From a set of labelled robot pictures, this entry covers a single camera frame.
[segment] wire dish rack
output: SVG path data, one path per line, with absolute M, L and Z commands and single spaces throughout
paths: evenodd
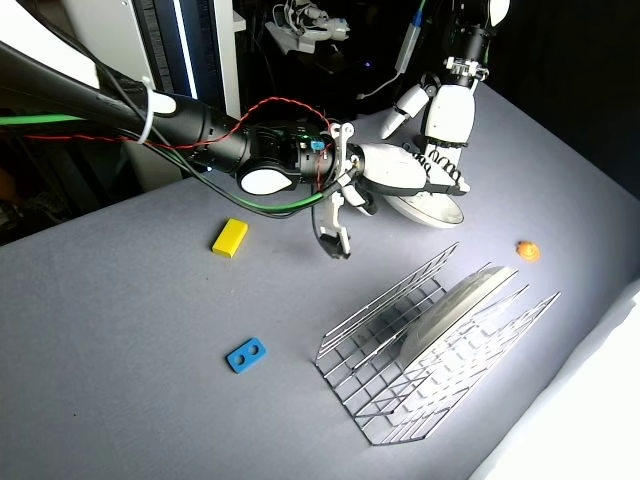
M 397 361 L 402 340 L 445 295 L 436 275 L 457 246 L 436 255 L 322 339 L 315 365 L 372 445 L 426 438 L 560 296 L 503 321 L 528 285 L 504 296 L 451 327 L 408 371 Z

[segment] light strip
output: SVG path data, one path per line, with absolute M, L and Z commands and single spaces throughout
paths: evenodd
M 191 90 L 191 96 L 198 98 L 198 91 L 196 90 L 196 81 L 193 76 L 193 69 L 191 68 L 191 55 L 189 54 L 189 44 L 187 43 L 187 34 L 184 29 L 184 22 L 182 20 L 182 6 L 180 0 L 173 0 L 173 9 L 176 12 L 176 21 L 178 23 L 178 35 L 180 36 L 180 45 L 182 45 L 182 55 L 184 56 L 184 65 L 187 68 L 187 79 L 189 80 L 189 89 Z

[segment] table surface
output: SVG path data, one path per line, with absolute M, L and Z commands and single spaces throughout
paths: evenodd
M 476 97 L 452 230 L 346 212 L 354 253 L 336 261 L 307 213 L 261 218 L 187 180 L 0 249 L 0 477 L 467 478 L 640 267 L 640 202 Z M 228 217 L 251 226 L 232 260 L 209 250 Z M 540 262 L 519 260 L 522 239 Z M 563 295 L 432 436 L 371 447 L 313 365 L 320 339 L 457 241 L 446 286 L 491 261 L 532 285 L 522 308 Z M 267 355 L 232 373 L 225 355 L 254 336 Z

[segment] white plate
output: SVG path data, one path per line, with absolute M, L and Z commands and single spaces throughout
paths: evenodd
M 402 215 L 435 228 L 453 228 L 464 220 L 462 210 L 448 195 L 421 192 L 413 197 L 384 197 Z
M 436 302 L 407 332 L 398 357 L 405 371 L 420 368 L 438 338 L 482 309 L 517 273 L 511 267 L 486 268 L 469 275 Z

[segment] yellow sponge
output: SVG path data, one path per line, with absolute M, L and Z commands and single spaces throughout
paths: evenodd
M 218 255 L 232 258 L 248 231 L 249 225 L 235 218 L 230 218 L 211 250 Z

